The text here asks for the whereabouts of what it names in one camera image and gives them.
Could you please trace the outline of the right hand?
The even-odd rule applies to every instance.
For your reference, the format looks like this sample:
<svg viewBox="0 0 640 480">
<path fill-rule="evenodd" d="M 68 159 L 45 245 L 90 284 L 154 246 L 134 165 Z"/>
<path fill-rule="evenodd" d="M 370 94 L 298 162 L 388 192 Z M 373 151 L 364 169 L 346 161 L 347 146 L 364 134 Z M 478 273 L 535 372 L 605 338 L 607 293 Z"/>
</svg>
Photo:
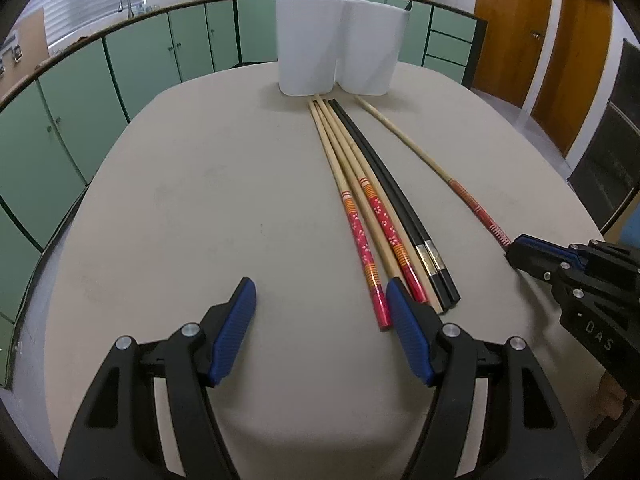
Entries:
<svg viewBox="0 0 640 480">
<path fill-rule="evenodd" d="M 626 391 L 609 372 L 605 372 L 600 379 L 598 391 L 594 396 L 594 407 L 597 415 L 608 417 L 617 422 L 624 414 L 627 399 L 628 394 Z"/>
</svg>

